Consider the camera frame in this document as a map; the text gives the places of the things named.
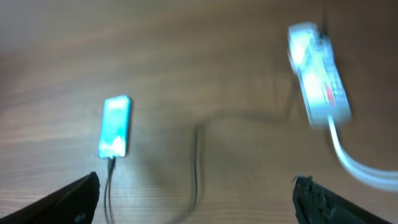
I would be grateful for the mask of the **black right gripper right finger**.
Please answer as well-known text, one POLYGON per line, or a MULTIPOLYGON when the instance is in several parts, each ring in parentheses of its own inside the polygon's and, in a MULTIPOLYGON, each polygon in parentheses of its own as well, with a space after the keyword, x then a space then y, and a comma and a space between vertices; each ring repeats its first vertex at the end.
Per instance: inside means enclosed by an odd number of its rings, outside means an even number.
POLYGON ((299 224, 389 224, 316 183, 311 176, 296 176, 292 200, 299 224))

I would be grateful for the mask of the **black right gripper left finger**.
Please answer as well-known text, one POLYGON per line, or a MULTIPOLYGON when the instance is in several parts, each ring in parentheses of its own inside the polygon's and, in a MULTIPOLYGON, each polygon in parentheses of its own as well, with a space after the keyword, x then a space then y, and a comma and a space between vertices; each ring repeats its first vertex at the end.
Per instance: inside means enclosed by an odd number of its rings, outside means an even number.
POLYGON ((1 224, 91 224, 100 197, 96 172, 1 218, 1 224))

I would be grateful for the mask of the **smartphone with cyan screen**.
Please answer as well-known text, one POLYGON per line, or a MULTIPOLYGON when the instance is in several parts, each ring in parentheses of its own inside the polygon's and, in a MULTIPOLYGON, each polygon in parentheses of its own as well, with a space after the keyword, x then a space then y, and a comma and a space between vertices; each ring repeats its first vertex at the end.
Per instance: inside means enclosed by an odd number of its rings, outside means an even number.
POLYGON ((127 153, 131 99, 127 95, 104 101, 98 156, 102 159, 124 157, 127 153))

